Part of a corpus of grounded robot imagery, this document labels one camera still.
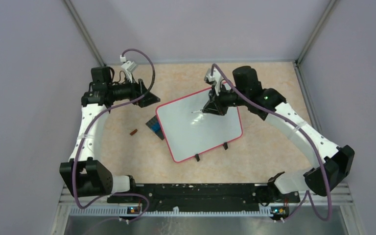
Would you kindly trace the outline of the pink framed whiteboard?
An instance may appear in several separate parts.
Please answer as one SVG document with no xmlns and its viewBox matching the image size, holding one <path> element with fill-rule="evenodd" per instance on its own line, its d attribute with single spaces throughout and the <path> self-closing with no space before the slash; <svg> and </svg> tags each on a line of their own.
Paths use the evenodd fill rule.
<svg viewBox="0 0 376 235">
<path fill-rule="evenodd" d="M 243 135 L 240 112 L 230 107 L 227 114 L 193 114 L 208 101 L 210 89 L 202 89 L 166 102 L 156 108 L 165 141 L 174 162 L 181 163 Z"/>
</svg>

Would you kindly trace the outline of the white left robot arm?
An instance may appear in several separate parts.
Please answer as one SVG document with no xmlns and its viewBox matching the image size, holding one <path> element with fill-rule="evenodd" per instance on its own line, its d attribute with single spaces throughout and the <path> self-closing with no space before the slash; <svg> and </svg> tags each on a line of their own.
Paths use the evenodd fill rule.
<svg viewBox="0 0 376 235">
<path fill-rule="evenodd" d="M 135 66 L 122 68 L 125 81 L 113 81 L 111 67 L 91 69 L 90 89 L 81 97 L 81 124 L 76 144 L 69 160 L 60 164 L 59 172 L 72 195 L 104 196 L 118 193 L 125 202 L 137 197 L 134 179 L 130 175 L 113 175 L 101 163 L 101 141 L 105 122 L 116 101 L 129 100 L 143 108 L 160 101 L 142 79 L 135 80 Z"/>
</svg>

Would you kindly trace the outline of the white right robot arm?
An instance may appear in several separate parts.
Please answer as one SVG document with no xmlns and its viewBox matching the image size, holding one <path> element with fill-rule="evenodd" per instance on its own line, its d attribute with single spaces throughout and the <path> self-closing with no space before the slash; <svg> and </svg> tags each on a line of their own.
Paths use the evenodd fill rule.
<svg viewBox="0 0 376 235">
<path fill-rule="evenodd" d="M 263 88 L 251 66 L 238 67 L 232 74 L 234 84 L 224 84 L 225 75 L 217 65 L 208 69 L 204 81 L 211 85 L 211 90 L 202 113 L 224 116 L 231 107 L 245 106 L 287 136 L 311 164 L 308 169 L 280 172 L 270 178 L 268 197 L 280 202 L 288 193 L 302 190 L 328 196 L 349 175 L 354 149 L 349 145 L 339 146 L 315 130 L 282 94 L 273 88 Z"/>
</svg>

